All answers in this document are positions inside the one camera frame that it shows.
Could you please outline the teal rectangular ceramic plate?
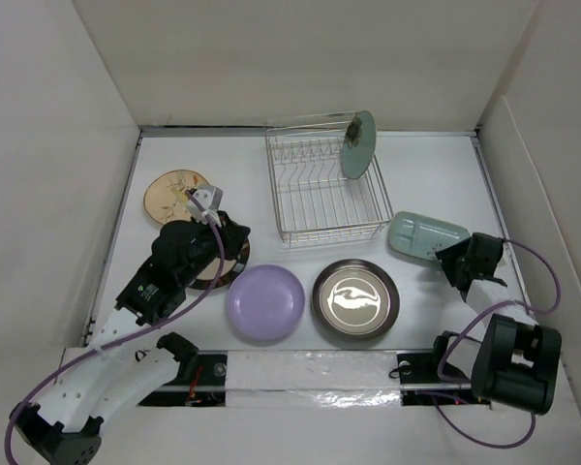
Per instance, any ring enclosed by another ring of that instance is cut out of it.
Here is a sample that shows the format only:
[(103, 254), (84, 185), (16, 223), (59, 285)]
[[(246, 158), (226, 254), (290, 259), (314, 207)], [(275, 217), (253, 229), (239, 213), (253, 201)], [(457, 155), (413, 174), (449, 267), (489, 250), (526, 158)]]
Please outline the teal rectangular ceramic plate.
[(400, 211), (388, 227), (391, 250), (426, 264), (436, 264), (436, 253), (471, 237), (464, 227), (425, 215)]

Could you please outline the brown rimmed cream plate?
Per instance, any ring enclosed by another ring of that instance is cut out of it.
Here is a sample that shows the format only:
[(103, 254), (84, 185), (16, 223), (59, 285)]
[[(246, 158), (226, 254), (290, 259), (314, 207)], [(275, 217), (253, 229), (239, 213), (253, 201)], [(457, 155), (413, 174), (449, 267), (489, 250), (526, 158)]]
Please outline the brown rimmed cream plate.
[(344, 259), (321, 271), (310, 304), (325, 333), (347, 341), (370, 341), (393, 328), (400, 295), (393, 279), (375, 263)]

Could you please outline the teal round plate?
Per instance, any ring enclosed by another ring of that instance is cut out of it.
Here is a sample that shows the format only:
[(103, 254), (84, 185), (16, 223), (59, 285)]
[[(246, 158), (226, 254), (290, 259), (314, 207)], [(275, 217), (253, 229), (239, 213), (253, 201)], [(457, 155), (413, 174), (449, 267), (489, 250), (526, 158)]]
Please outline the teal round plate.
[(368, 110), (358, 111), (344, 135), (341, 167), (346, 178), (358, 179), (369, 168), (376, 150), (377, 126)]

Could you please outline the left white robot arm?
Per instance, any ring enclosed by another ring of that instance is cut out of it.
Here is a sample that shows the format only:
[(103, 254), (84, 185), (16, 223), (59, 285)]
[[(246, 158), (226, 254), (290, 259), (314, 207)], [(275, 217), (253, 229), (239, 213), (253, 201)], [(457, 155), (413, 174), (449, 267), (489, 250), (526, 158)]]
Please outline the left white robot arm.
[(49, 464), (87, 464), (110, 419), (167, 383), (190, 382), (199, 349), (168, 326), (208, 297), (211, 287), (192, 301), (186, 291), (214, 260), (239, 255), (250, 233), (225, 211), (213, 210), (197, 221), (162, 226), (87, 352), (15, 405), (4, 435), (7, 462), (16, 462), (13, 437), (19, 435)]

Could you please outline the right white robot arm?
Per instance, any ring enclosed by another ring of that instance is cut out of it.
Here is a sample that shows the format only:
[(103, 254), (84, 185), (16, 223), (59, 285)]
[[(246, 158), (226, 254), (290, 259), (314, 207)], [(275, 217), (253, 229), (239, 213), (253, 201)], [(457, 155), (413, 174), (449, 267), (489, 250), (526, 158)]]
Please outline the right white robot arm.
[(440, 381), (462, 383), (464, 379), (455, 375), (462, 371), (463, 359), (455, 349), (475, 326), (487, 320), (472, 368), (473, 395), (534, 415), (545, 415), (553, 404), (562, 336), (554, 328), (519, 323), (499, 312), (510, 306), (520, 306), (537, 315), (556, 311), (561, 303), (562, 289), (552, 265), (527, 245), (480, 232), (437, 251), (435, 257), (448, 283), (467, 300), (474, 284), (505, 285), (505, 281), (494, 273), (507, 243), (529, 252), (546, 266), (556, 289), (554, 303), (548, 309), (539, 309), (522, 300), (494, 298), (481, 288), (482, 295), (490, 299), (490, 306), (478, 313), (453, 342), (428, 356), (428, 369)]

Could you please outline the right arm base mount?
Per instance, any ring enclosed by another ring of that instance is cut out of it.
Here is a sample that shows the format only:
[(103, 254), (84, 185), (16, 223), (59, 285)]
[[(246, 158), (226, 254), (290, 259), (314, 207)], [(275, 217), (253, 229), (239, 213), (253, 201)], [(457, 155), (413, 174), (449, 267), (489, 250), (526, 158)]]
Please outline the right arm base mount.
[(448, 376), (462, 379), (462, 384), (441, 380), (437, 374), (436, 358), (430, 351), (403, 351), (396, 356), (396, 366), (388, 374), (399, 384), (404, 407), (442, 405), (486, 405), (489, 400), (473, 395), (471, 384), (458, 368), (447, 365)]

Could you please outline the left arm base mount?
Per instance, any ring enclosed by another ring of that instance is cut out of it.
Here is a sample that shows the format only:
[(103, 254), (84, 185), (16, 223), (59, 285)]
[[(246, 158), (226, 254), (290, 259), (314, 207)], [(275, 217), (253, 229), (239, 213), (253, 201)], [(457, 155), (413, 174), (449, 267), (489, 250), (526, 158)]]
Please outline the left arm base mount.
[(228, 354), (204, 352), (192, 367), (182, 364), (172, 381), (156, 388), (141, 407), (224, 407)]

